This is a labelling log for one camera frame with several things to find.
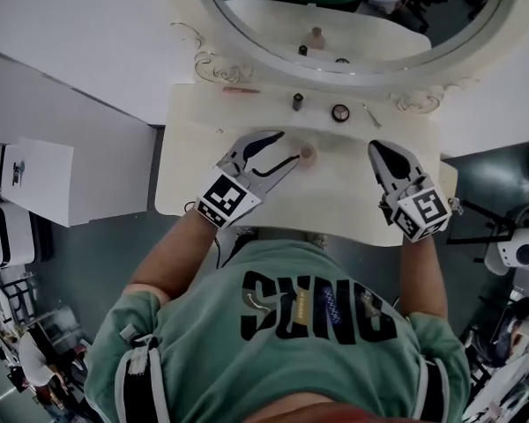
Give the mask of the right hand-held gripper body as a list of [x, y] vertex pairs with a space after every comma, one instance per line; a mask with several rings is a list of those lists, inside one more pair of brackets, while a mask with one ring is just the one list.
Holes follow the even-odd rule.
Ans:
[[409, 241], [420, 241], [443, 231], [451, 217], [442, 189], [427, 173], [384, 192], [380, 209], [387, 224], [396, 225]]

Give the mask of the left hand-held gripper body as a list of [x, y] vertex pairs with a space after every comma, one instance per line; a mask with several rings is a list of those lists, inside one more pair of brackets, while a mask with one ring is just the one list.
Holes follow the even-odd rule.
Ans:
[[218, 229], [232, 226], [265, 200], [262, 181], [246, 169], [252, 157], [224, 156], [212, 167], [198, 192], [195, 210]]

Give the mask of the small pink bottle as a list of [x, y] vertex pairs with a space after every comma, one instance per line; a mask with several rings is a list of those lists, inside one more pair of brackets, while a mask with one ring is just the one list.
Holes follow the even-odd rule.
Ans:
[[302, 170], [311, 169], [317, 162], [317, 149], [314, 145], [296, 139], [291, 144], [294, 154], [299, 155], [298, 168]]

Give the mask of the person's right forearm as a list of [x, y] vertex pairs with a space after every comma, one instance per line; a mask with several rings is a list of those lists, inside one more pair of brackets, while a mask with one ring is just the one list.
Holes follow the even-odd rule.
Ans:
[[405, 239], [400, 250], [400, 312], [448, 319], [443, 274], [432, 237], [417, 242]]

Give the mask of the person's left forearm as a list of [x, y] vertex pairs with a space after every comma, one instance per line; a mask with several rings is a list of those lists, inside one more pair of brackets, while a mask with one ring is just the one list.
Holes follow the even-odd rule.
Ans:
[[217, 234], [198, 211], [187, 211], [136, 269], [123, 294], [148, 292], [164, 305], [182, 296], [196, 277]]

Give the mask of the white vanity table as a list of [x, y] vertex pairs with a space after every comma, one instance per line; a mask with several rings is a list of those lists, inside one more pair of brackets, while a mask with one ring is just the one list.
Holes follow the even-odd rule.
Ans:
[[[224, 93], [224, 86], [258, 89], [259, 94]], [[270, 226], [329, 234], [364, 244], [391, 247], [402, 241], [379, 209], [383, 193], [368, 158], [374, 139], [412, 152], [433, 179], [440, 169], [440, 135], [426, 115], [402, 112], [373, 100], [303, 90], [302, 109], [292, 109], [297, 90], [280, 85], [218, 85], [198, 82], [171, 91], [154, 203], [165, 215], [180, 215], [197, 197], [213, 165], [234, 141], [258, 130], [283, 130], [285, 136], [259, 153], [251, 165], [262, 171], [294, 155], [300, 139], [317, 149], [317, 162], [296, 168], [244, 217], [245, 226]], [[377, 129], [362, 103], [382, 124]], [[336, 104], [350, 117], [332, 120]]]

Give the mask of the person's torso in green t-shirt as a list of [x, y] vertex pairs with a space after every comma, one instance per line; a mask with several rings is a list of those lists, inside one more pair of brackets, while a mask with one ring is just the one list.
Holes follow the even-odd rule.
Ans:
[[123, 295], [87, 356], [86, 398], [107, 423], [127, 327], [157, 339], [174, 423], [239, 423], [295, 393], [407, 418], [425, 360], [447, 374], [447, 423], [460, 423], [469, 396], [464, 348], [444, 319], [400, 315], [305, 241], [250, 242], [167, 303]]

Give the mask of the white cardboard box blue logo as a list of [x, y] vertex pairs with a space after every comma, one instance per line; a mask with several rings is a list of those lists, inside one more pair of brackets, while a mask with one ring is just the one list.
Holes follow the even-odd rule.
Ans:
[[58, 225], [70, 225], [74, 148], [22, 137], [5, 146], [1, 198]]

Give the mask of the oval mirror ornate white frame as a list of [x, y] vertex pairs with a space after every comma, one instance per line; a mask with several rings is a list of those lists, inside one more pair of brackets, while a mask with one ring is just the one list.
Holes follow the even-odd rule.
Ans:
[[521, 0], [171, 0], [223, 55], [286, 81], [430, 113], [505, 50]]

